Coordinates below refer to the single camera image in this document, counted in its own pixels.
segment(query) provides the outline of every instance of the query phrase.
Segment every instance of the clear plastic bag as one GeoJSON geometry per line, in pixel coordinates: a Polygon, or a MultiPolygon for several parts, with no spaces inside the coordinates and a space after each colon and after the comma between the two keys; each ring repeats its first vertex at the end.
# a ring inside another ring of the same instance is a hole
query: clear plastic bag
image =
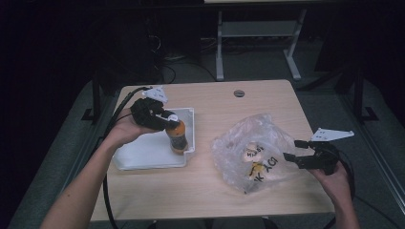
{"type": "Polygon", "coordinates": [[[211,145],[224,181],[246,194],[299,176],[283,153],[295,153],[294,139],[275,126],[270,114],[256,114],[237,123],[211,145]]]}

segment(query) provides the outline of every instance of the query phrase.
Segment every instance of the black cable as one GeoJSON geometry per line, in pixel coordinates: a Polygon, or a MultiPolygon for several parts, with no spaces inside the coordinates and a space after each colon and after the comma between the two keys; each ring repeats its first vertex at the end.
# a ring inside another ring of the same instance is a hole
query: black cable
{"type": "Polygon", "coordinates": [[[175,79],[176,79],[176,71],[174,70],[174,69],[172,69],[172,68],[170,68],[169,66],[167,66],[167,65],[163,65],[162,67],[164,67],[164,68],[166,68],[166,69],[169,69],[170,71],[172,71],[172,73],[173,73],[173,78],[172,78],[172,80],[170,80],[169,82],[166,82],[166,80],[164,79],[164,75],[162,76],[162,79],[163,79],[163,83],[166,83],[166,84],[171,84],[171,83],[173,83],[174,81],[175,81],[175,79]]]}
{"type": "Polygon", "coordinates": [[[393,220],[391,219],[389,216],[387,216],[387,214],[383,213],[381,210],[379,210],[378,208],[372,206],[368,201],[366,201],[363,198],[360,198],[359,196],[354,196],[355,198],[357,198],[358,200],[360,200],[361,202],[363,202],[364,204],[366,204],[367,206],[369,206],[370,208],[372,208],[373,210],[375,210],[375,212],[377,212],[378,214],[380,214],[383,218],[385,218],[388,222],[390,222],[395,228],[400,229],[401,227],[393,220]]]}
{"type": "Polygon", "coordinates": [[[217,81],[217,79],[216,79],[216,77],[214,76],[214,74],[212,74],[206,67],[202,66],[201,64],[196,64],[196,63],[193,63],[193,62],[184,62],[184,63],[171,63],[170,65],[187,65],[187,64],[188,64],[188,65],[195,65],[195,66],[198,66],[198,67],[204,69],[206,72],[209,73],[209,75],[210,75],[215,81],[217,81]]]}
{"type": "MultiPolygon", "coordinates": [[[[341,151],[339,151],[339,153],[344,155],[346,160],[348,161],[348,162],[346,162],[346,161],[342,160],[341,158],[339,158],[340,162],[343,164],[343,167],[345,167],[345,169],[346,169],[346,173],[348,174],[348,182],[349,182],[349,186],[350,186],[350,189],[351,189],[351,196],[352,196],[352,199],[354,199],[354,197],[355,197],[355,186],[354,186],[354,169],[352,167],[352,162],[349,160],[348,156],[345,153],[343,153],[341,151]]],[[[330,220],[330,222],[328,222],[328,224],[324,226],[324,229],[332,228],[332,226],[335,223],[336,223],[336,217],[333,217],[330,220]]]]}
{"type": "MultiPolygon", "coordinates": [[[[118,108],[116,109],[116,111],[114,112],[113,116],[110,119],[110,122],[107,125],[107,128],[104,132],[104,139],[105,137],[111,132],[111,130],[113,129],[113,127],[115,126],[116,122],[121,118],[117,119],[117,117],[119,116],[119,114],[122,112],[123,108],[125,107],[125,105],[128,103],[128,101],[132,98],[132,96],[134,96],[135,93],[141,91],[141,90],[149,90],[149,88],[146,87],[140,87],[137,88],[135,90],[133,90],[132,92],[128,93],[128,95],[126,95],[126,97],[122,100],[122,102],[119,104],[118,108]]],[[[108,214],[108,219],[111,223],[111,226],[114,229],[118,229],[118,226],[116,224],[116,221],[114,220],[114,216],[113,216],[113,211],[111,210],[111,204],[110,204],[110,198],[108,196],[108,180],[107,180],[107,174],[104,177],[104,180],[102,182],[102,189],[103,189],[103,193],[104,193],[104,202],[105,202],[105,207],[107,209],[107,214],[108,214]]]]}

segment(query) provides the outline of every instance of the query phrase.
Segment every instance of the wooden table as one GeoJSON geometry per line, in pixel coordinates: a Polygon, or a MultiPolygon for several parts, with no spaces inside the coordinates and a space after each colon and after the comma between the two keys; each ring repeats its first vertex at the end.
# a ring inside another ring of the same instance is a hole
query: wooden table
{"type": "MultiPolygon", "coordinates": [[[[123,88],[118,103],[136,87],[123,88]]],[[[295,139],[309,140],[311,128],[286,80],[163,85],[169,102],[164,108],[194,108],[196,152],[183,168],[108,170],[115,219],[197,219],[332,212],[322,187],[307,171],[300,179],[271,190],[245,195],[223,180],[210,145],[245,117],[270,113],[272,120],[295,139]],[[244,97],[234,96],[243,90],[244,97]]],[[[128,107],[141,96],[136,94],[128,107]]],[[[102,197],[92,220],[108,220],[102,197]]]]}

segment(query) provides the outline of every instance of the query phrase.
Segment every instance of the orange bottle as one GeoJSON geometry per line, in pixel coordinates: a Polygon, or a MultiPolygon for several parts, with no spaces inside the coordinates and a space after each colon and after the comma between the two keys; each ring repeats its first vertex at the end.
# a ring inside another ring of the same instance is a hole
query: orange bottle
{"type": "Polygon", "coordinates": [[[188,142],[185,138],[185,125],[180,120],[180,124],[174,128],[166,128],[166,133],[170,138],[170,147],[176,154],[182,155],[188,149],[188,142]]]}

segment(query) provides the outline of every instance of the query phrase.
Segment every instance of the table hole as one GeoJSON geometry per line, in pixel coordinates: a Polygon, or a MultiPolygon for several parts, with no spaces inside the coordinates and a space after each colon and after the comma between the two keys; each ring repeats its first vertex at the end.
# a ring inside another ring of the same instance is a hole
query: table hole
{"type": "Polygon", "coordinates": [[[242,90],[236,90],[235,92],[233,92],[233,95],[235,95],[236,97],[243,97],[245,96],[245,92],[242,90]]]}

